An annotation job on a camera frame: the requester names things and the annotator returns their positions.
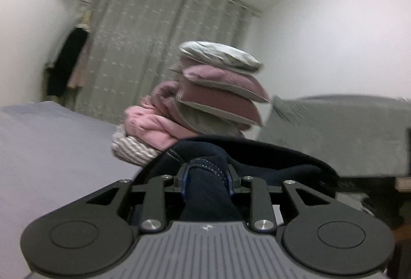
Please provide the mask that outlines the black hanging garment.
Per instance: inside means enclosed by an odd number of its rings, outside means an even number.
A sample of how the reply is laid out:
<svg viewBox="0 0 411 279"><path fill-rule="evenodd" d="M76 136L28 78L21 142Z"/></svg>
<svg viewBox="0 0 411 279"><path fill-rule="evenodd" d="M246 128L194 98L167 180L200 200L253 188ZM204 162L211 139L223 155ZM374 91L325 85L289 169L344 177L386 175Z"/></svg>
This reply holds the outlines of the black hanging garment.
<svg viewBox="0 0 411 279"><path fill-rule="evenodd" d="M61 97L64 94L87 38L88 32L80 27L74 28L68 35L54 66L49 72L48 96Z"/></svg>

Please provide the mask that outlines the pink hanging garment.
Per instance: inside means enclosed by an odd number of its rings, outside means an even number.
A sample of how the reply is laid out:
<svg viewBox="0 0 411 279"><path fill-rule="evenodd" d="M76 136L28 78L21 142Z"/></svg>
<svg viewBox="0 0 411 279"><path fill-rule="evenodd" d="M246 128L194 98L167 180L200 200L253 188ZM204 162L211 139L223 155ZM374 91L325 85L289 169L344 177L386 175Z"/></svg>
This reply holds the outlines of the pink hanging garment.
<svg viewBox="0 0 411 279"><path fill-rule="evenodd" d="M73 68L71 76L69 78L67 87L69 89L77 89L83 87L86 77L86 68L88 64L88 58L90 55L91 43L86 42L81 49L77 62Z"/></svg>

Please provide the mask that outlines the mauve grey pillow lower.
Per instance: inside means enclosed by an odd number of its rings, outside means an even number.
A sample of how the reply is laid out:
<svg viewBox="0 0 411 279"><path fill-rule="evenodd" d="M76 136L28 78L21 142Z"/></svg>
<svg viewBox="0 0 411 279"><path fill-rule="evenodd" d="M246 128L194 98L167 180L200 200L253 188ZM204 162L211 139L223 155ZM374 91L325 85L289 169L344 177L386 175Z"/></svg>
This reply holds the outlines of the mauve grey pillow lower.
<svg viewBox="0 0 411 279"><path fill-rule="evenodd" d="M229 91L208 88L182 80L176 99L189 107L235 123L262 125L260 113L255 104Z"/></svg>

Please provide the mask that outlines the dark blue jeans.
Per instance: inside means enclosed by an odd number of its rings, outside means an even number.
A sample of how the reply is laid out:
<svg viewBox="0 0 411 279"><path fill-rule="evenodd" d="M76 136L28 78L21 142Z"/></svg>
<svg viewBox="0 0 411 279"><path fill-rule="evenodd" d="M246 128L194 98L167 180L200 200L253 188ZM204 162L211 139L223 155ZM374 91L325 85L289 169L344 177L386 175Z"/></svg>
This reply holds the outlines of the dark blue jeans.
<svg viewBox="0 0 411 279"><path fill-rule="evenodd" d="M294 180L331 198L339 180L328 164L295 150L244 138L201 136L181 139L166 149L143 168L137 182L175 176L183 165L188 168L188 185L178 220L185 221L246 219L248 205L234 205L229 194L230 166L241 178L261 178L275 187Z"/></svg>

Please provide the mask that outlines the mauve folded quilt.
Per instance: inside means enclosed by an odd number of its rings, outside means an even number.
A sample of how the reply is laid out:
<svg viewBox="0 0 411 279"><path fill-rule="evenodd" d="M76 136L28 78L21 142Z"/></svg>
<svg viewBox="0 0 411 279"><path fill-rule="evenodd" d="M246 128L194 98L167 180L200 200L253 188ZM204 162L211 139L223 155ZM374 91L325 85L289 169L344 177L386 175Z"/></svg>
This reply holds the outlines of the mauve folded quilt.
<svg viewBox="0 0 411 279"><path fill-rule="evenodd" d="M151 93L151 103L161 115L173 120L173 122L182 125L190 131L194 131L180 113L176 100L178 91L179 85L177 81L164 81L153 89Z"/></svg>

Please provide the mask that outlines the silver grey top pillow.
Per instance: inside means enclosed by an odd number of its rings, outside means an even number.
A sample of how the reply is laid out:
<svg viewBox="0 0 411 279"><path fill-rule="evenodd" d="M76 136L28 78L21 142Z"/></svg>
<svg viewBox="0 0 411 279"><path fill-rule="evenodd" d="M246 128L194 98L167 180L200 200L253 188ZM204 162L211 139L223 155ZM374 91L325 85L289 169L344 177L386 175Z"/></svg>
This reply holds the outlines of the silver grey top pillow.
<svg viewBox="0 0 411 279"><path fill-rule="evenodd" d="M221 43L186 41L178 48L188 59L244 75L254 75L263 69L263 64L247 52Z"/></svg>

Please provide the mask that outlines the grey patterned curtain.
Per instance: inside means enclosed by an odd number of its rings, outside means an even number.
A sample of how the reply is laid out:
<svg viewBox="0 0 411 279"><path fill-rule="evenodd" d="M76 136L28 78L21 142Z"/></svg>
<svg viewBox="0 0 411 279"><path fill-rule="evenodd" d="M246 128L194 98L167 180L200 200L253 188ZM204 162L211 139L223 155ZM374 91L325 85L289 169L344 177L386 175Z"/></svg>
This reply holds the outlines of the grey patterned curtain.
<svg viewBox="0 0 411 279"><path fill-rule="evenodd" d="M91 9L86 70L74 110L110 123L173 78L181 43L242 47L257 16L237 0L92 0Z"/></svg>

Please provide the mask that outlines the grey covered headboard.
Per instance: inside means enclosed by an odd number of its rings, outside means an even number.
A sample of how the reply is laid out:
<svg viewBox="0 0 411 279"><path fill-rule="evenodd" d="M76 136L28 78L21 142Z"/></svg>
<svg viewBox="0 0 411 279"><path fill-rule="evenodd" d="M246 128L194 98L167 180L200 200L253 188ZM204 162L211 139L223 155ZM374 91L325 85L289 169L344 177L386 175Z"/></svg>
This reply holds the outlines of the grey covered headboard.
<svg viewBox="0 0 411 279"><path fill-rule="evenodd" d="M274 97L257 139L303 152L340 176L410 175L410 101L363 95Z"/></svg>

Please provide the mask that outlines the mauve grey pillow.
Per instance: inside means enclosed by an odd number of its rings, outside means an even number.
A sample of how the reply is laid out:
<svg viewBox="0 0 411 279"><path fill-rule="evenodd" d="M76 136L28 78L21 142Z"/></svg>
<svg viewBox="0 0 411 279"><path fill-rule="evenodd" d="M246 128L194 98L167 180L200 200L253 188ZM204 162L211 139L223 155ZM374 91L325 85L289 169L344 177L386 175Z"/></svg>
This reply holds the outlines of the mauve grey pillow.
<svg viewBox="0 0 411 279"><path fill-rule="evenodd" d="M253 102L270 102L267 91L251 75L243 75L214 66L200 65L185 68L183 76L194 84L228 91Z"/></svg>
<svg viewBox="0 0 411 279"><path fill-rule="evenodd" d="M255 104L229 91L208 88L182 80L176 99L189 107L235 123L262 125L260 113Z"/></svg>

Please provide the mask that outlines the grey striped folded blanket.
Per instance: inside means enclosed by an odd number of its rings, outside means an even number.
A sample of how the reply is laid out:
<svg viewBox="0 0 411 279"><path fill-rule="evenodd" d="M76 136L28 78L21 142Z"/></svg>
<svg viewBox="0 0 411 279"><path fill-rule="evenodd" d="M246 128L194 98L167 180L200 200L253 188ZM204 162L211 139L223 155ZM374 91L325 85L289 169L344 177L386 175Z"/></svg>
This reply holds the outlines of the grey striped folded blanket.
<svg viewBox="0 0 411 279"><path fill-rule="evenodd" d="M113 155L122 161L144 167L161 152L155 148L128 136L123 125L117 125L111 142Z"/></svg>

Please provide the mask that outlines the mauve grey pillow upper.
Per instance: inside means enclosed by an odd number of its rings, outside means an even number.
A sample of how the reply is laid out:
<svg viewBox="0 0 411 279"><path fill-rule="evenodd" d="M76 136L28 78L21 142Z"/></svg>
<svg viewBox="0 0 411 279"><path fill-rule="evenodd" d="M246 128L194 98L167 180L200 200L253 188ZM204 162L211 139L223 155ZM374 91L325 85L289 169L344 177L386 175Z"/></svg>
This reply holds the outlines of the mauve grey pillow upper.
<svg viewBox="0 0 411 279"><path fill-rule="evenodd" d="M267 91L251 75L243 75L214 66L200 65L185 68L183 76L194 84L228 91L253 102L270 102Z"/></svg>

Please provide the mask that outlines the lavender bed sheet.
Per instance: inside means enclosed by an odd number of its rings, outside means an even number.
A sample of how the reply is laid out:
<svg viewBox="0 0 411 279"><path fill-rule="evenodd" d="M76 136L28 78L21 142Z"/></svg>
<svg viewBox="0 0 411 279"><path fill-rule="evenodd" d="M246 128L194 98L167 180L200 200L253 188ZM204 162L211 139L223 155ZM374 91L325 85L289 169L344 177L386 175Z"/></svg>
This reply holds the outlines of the lavender bed sheet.
<svg viewBox="0 0 411 279"><path fill-rule="evenodd" d="M20 236L30 222L137 175L112 154L115 129L54 102L1 107L1 278L29 272Z"/></svg>

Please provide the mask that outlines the pink folded quilt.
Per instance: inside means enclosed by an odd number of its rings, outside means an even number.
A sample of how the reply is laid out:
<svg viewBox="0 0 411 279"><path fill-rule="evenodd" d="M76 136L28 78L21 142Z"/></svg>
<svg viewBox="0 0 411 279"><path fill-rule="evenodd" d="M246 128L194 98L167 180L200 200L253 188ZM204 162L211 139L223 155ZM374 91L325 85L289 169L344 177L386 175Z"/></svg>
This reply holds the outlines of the pink folded quilt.
<svg viewBox="0 0 411 279"><path fill-rule="evenodd" d="M197 136L196 133L167 118L154 106L149 95L142 99L140 105L125 110L123 125L128 136L157 150L165 150L180 139Z"/></svg>

